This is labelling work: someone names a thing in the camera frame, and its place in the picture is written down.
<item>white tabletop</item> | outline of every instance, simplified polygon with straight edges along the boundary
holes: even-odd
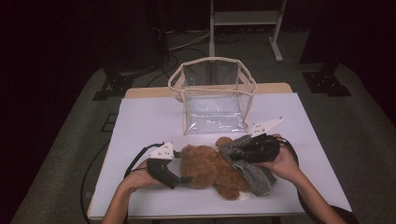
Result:
[[[183,135],[182,112],[183,104],[172,97],[122,100],[106,159],[92,197],[88,213],[90,218],[102,218],[105,215],[126,168],[143,147],[167,141],[173,142],[175,150],[181,150],[187,144],[215,147],[216,140],[221,136],[235,139],[245,135]],[[283,116],[284,121],[269,133],[281,133],[292,143],[301,169],[329,204],[351,211],[297,93],[256,94],[247,115],[247,123],[251,125],[280,116]],[[179,160],[174,159],[168,168],[179,175],[178,166]],[[175,189],[139,189],[132,195],[129,203],[129,216],[135,218],[282,216],[303,212],[295,187],[280,178],[277,179],[273,192],[267,197],[250,194],[244,200],[226,201],[212,187],[190,189],[179,185]]]

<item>white plastic bracket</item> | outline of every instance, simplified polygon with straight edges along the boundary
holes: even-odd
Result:
[[[172,160],[174,156],[173,144],[171,142],[165,143],[148,154],[150,159]]]
[[[279,119],[271,119],[260,123],[254,123],[250,129],[250,136],[256,137],[258,135],[267,133],[282,121],[283,117],[281,116]]]

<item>teddy bear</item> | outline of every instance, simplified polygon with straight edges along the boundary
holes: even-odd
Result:
[[[213,186],[226,200],[239,198],[239,191],[250,192],[244,177],[213,147],[187,145],[180,151],[180,174],[191,176],[194,189]]]
[[[209,146],[187,145],[180,151],[180,174],[192,177],[189,185],[195,189],[213,186],[226,200],[236,200],[240,191],[267,196],[275,184],[271,171],[246,161],[233,161],[228,154],[248,135],[238,139],[221,137],[216,141],[217,152]]]

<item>gray toy clothing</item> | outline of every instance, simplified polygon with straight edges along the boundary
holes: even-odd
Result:
[[[247,161],[234,161],[230,158],[231,153],[241,151],[239,147],[247,144],[250,140],[250,135],[244,135],[227,145],[221,146],[219,148],[219,153],[233,166],[233,168],[241,171],[242,176],[246,179],[254,195],[259,197],[267,196],[271,193],[272,187],[276,182],[276,178],[273,176],[272,172],[266,168],[250,164]]]

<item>brown stuffed animal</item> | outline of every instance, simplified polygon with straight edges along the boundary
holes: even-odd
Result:
[[[226,144],[231,138],[220,138]],[[247,181],[213,147],[187,145],[180,151],[180,174],[192,176],[190,186],[203,189],[214,186],[227,200],[239,198],[239,191],[250,191]]]

